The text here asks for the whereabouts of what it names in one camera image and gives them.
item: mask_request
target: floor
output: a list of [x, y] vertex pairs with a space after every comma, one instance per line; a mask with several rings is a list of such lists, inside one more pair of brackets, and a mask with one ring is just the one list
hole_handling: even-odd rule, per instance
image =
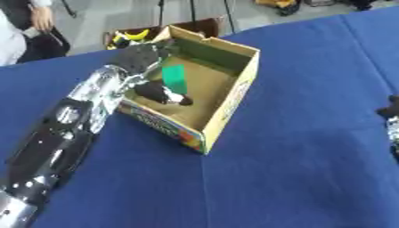
[[[159, 0], [67, 0], [67, 2], [77, 11], [76, 19], [68, 16], [60, 0], [56, 0], [53, 8], [56, 13], [57, 27], [72, 44], [70, 54], [102, 50], [102, 34], [105, 31], [147, 27], [158, 23]], [[373, 4], [375, 9], [394, 5], [399, 4], [384, 0]], [[354, 11], [353, 8], [344, 4], [324, 7], [310, 7], [303, 4], [296, 14], [280, 17], [273, 8], [254, 4], [253, 0], [230, 0], [230, 6], [237, 30]], [[197, 14], [200, 19], [224, 18], [221, 36], [231, 34], [225, 15], [224, 0], [197, 0]], [[166, 0], [165, 24], [190, 19], [189, 0]]]

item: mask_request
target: metal robot link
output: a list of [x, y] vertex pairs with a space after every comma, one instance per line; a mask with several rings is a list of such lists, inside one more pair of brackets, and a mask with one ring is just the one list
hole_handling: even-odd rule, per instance
[[0, 185], [1, 228], [32, 224], [53, 190], [83, 161], [124, 92], [147, 82], [169, 46], [162, 41], [121, 50], [37, 123], [7, 160]]

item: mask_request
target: green cube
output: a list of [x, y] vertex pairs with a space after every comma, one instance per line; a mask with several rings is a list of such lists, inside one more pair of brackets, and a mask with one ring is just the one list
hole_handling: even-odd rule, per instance
[[162, 80], [167, 88], [176, 94], [187, 94], [187, 83], [184, 77], [184, 65], [162, 69]]

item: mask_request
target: blue table cover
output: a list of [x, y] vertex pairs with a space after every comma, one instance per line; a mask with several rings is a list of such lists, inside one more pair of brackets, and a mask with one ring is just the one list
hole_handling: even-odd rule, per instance
[[[399, 227], [375, 113], [399, 90], [398, 21], [391, 8], [227, 37], [261, 49], [260, 69], [209, 156], [116, 114], [33, 227]], [[113, 54], [1, 68], [0, 159]]]

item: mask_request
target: open cardboard box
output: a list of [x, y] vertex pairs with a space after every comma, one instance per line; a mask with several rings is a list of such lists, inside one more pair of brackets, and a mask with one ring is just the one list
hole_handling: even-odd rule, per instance
[[[171, 37], [179, 51], [163, 66], [184, 65], [194, 104], [163, 105], [129, 91], [119, 110], [208, 154], [257, 75], [259, 50], [173, 26], [165, 28], [154, 42]], [[151, 78], [161, 78], [161, 71]]]

